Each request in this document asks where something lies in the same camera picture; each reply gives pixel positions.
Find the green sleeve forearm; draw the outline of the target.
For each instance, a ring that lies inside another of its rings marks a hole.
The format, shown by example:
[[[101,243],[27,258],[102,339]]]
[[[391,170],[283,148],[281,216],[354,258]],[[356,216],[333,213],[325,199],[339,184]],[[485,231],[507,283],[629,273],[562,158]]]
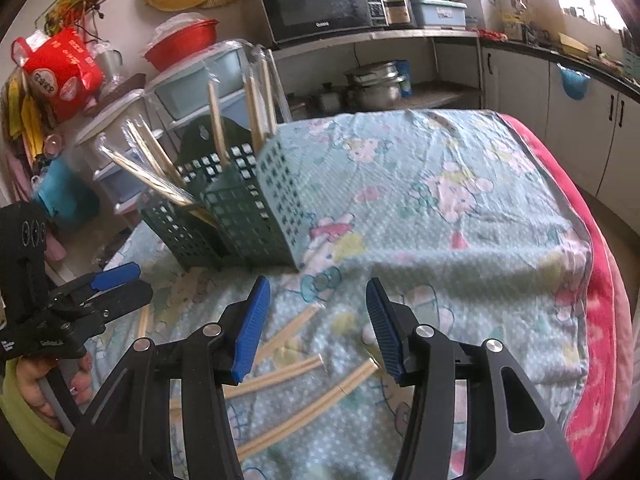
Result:
[[[53,479],[70,437],[52,428],[27,404],[18,391],[16,368],[17,360],[6,363],[1,411],[29,456]]]

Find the left hand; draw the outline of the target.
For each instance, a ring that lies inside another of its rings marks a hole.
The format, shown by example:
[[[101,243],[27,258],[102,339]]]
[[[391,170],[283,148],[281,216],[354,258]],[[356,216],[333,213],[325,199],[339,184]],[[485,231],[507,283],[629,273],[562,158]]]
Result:
[[[75,372],[66,380],[52,374],[58,369],[58,360],[46,356],[21,356],[15,367],[16,388],[32,411],[53,429],[70,433],[70,422],[63,413],[58,399],[71,398],[83,408],[93,397],[92,356],[87,352],[72,366]]]

